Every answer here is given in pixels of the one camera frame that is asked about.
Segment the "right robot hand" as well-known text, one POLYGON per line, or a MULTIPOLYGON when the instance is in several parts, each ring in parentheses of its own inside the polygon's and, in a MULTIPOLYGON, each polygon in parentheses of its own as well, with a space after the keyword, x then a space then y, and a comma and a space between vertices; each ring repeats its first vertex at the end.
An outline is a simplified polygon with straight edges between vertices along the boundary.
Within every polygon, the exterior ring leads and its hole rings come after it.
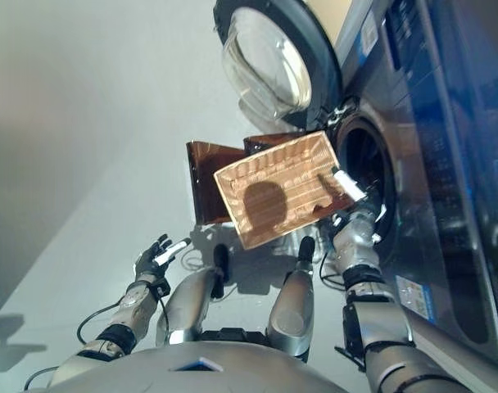
POLYGON ((343 190, 344 200, 346 202, 342 210, 352 212, 357 210, 368 210, 375 213, 377 208, 372 202, 370 196, 359 187, 358 183, 342 170, 336 169, 333 172, 333 178, 337 185, 343 190))

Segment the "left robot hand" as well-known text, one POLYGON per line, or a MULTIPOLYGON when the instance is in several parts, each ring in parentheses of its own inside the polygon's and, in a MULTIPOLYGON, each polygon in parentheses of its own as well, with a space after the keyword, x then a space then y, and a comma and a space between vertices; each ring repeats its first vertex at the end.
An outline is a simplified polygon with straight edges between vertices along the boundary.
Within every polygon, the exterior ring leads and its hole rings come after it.
POLYGON ((191 244, 189 237, 172 242, 166 233, 159 236, 134 263, 135 280, 146 280, 146 276, 163 278, 175 256, 191 244))

